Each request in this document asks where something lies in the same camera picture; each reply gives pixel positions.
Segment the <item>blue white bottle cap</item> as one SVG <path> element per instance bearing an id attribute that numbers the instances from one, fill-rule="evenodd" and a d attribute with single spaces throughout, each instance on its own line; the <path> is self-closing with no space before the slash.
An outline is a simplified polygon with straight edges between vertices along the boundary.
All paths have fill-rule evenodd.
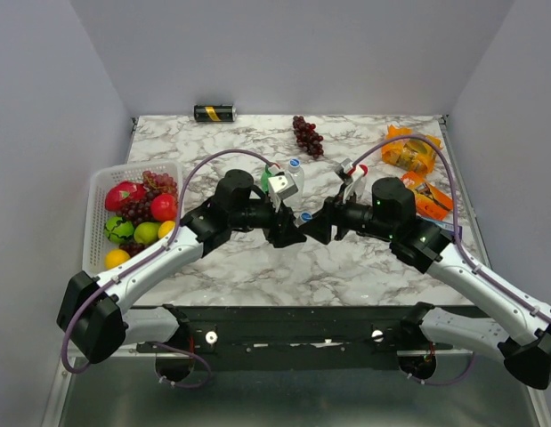
<path id="1" fill-rule="evenodd" d="M 309 212 L 302 212 L 299 217 L 297 218 L 297 221 L 300 225 L 309 222 L 312 219 L 312 215 Z"/>

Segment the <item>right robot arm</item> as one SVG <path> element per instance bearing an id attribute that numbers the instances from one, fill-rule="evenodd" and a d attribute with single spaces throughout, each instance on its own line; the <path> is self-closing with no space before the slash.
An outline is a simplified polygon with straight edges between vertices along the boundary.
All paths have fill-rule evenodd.
<path id="1" fill-rule="evenodd" d="M 415 198 L 397 178 L 377 180 L 371 205 L 329 197 L 300 230 L 326 245 L 353 231 L 386 241 L 401 262 L 452 287 L 485 313 L 469 318 L 419 303 L 401 321 L 401 341 L 470 350 L 502 363 L 533 389 L 551 383 L 551 306 L 524 294 L 476 260 L 447 230 L 417 216 Z"/>

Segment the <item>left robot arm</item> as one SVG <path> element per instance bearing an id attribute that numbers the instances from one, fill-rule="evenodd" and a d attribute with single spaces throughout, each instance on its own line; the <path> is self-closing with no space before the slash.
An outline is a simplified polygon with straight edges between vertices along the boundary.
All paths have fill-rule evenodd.
<path id="1" fill-rule="evenodd" d="M 286 198 L 296 194 L 293 179 L 280 173 L 268 180 L 268 193 L 252 176 L 230 170 L 215 193 L 141 254 L 95 277 L 81 271 L 71 278 L 57 318 L 63 342 L 73 343 L 91 364 L 98 364 L 121 346 L 159 342 L 180 350 L 187 341 L 186 321 L 172 306 L 147 309 L 135 303 L 155 285 L 181 268 L 207 256 L 230 240 L 235 231 L 262 230 L 275 248 L 303 243 Z"/>

